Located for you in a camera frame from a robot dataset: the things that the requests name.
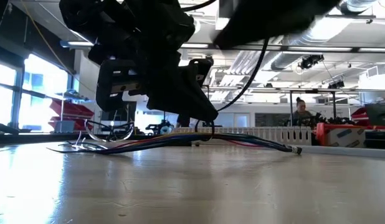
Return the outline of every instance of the workbench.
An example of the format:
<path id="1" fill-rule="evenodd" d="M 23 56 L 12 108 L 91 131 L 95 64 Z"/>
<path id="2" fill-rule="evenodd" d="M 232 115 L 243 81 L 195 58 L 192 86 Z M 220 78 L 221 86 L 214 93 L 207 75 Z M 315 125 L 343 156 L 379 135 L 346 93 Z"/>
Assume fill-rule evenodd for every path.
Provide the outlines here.
<path id="1" fill-rule="evenodd" d="M 0 223 L 385 223 L 385 159 L 234 146 L 0 147 Z"/>

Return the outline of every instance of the person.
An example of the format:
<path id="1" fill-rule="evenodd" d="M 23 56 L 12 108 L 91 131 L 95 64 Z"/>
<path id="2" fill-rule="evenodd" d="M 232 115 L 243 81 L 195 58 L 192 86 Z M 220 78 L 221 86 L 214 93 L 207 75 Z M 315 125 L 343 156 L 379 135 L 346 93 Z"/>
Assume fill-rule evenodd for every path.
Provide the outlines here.
<path id="1" fill-rule="evenodd" d="M 188 128 L 190 126 L 190 117 L 179 114 L 176 127 Z"/>
<path id="2" fill-rule="evenodd" d="M 293 125 L 297 124 L 298 120 L 311 118 L 311 113 L 306 110 L 306 103 L 300 97 L 297 98 L 297 110 L 292 114 Z"/>

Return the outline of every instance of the ceiling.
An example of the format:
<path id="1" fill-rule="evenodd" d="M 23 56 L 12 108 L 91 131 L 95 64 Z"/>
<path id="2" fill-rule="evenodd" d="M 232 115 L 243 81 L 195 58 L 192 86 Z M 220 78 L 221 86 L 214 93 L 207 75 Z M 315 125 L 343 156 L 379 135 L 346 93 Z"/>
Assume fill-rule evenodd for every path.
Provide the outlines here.
<path id="1" fill-rule="evenodd" d="M 24 12 L 26 12 L 26 7 L 35 21 L 58 35 L 62 40 L 82 40 L 78 35 L 69 31 L 65 26 L 58 7 L 59 0 L 10 1 Z M 182 5 L 187 6 L 190 4 L 199 4 L 204 1 L 206 0 L 182 0 L 179 2 Z M 371 10 L 363 13 L 364 15 L 374 14 L 377 19 L 375 19 L 373 23 L 367 24 L 366 20 L 362 19 L 354 20 L 343 29 L 342 32 L 327 41 L 325 45 L 340 47 L 385 47 L 385 1 L 381 2 L 384 7 L 380 4 L 374 4 Z M 196 20 L 200 21 L 201 28 L 197 34 L 194 34 L 189 42 L 209 43 L 211 41 L 211 35 L 215 32 L 214 24 L 216 23 L 218 10 L 219 5 L 214 3 L 204 9 L 194 11 L 193 16 Z M 212 82 L 213 84 L 221 83 L 222 79 L 228 75 L 224 69 L 229 68 L 233 64 L 239 51 L 189 49 L 187 50 L 187 53 L 189 58 L 202 58 L 205 55 L 212 55 L 214 57 L 215 66 L 220 69 L 220 72 L 215 73 L 215 75 L 212 76 L 213 78 L 218 79 L 217 82 Z M 279 72 L 274 78 L 267 80 L 267 82 L 272 83 L 274 87 L 304 86 L 317 88 L 321 85 L 323 80 L 330 79 L 330 75 L 334 76 L 343 73 L 345 77 L 345 86 L 348 88 L 358 85 L 358 75 L 365 72 L 365 68 L 371 68 L 377 65 L 379 71 L 381 71 L 385 66 L 385 64 L 379 64 L 385 62 L 385 54 L 326 53 L 324 54 L 324 58 L 324 63 L 319 63 L 311 70 L 303 73 L 297 72 L 297 62 L 295 62 L 285 71 Z M 260 77 L 261 75 L 265 75 L 265 72 L 259 72 L 257 77 Z M 247 77 L 238 77 L 237 82 L 232 82 L 232 84 L 236 85 L 236 83 L 239 83 L 239 85 L 241 85 L 241 83 L 243 84 L 246 81 Z"/>

